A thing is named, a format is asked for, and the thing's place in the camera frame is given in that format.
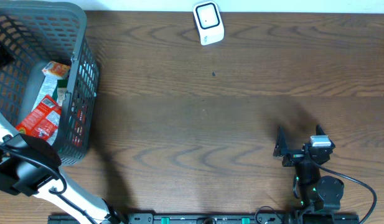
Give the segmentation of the red snack bag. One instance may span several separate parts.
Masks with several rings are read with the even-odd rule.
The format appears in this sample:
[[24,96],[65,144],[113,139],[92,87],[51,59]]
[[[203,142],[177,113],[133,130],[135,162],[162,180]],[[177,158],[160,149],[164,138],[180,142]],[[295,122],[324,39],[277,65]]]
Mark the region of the red snack bag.
[[22,134],[48,140],[59,127],[60,115],[61,107],[50,95],[45,95],[16,129]]

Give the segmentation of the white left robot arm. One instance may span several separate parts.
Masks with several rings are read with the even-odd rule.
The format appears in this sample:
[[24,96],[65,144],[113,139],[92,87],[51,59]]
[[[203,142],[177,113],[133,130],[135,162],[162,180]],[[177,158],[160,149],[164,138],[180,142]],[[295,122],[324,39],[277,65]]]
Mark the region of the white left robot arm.
[[79,186],[63,170],[58,133],[53,145],[22,134],[0,140],[0,191],[44,199],[60,207],[79,223],[128,223],[107,201]]

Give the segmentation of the small orange box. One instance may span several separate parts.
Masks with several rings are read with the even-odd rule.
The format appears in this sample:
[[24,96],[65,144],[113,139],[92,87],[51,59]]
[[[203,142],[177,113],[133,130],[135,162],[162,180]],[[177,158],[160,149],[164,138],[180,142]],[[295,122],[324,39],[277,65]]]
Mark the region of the small orange box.
[[46,77],[56,78],[58,80],[63,80],[68,77],[68,73],[71,67],[64,65],[58,62],[50,61],[43,69],[42,73]]

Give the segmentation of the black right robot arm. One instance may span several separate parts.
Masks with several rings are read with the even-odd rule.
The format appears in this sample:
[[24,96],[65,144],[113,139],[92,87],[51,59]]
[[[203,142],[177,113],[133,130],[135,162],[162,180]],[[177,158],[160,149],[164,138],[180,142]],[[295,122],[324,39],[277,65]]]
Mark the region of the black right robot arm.
[[322,128],[316,126],[316,134],[300,149],[290,149],[282,128],[278,128],[273,156],[282,157],[284,167],[294,167],[294,196],[302,201],[303,208],[313,212],[333,212],[340,209],[344,183],[333,176],[322,176],[320,165],[326,163],[335,144]]

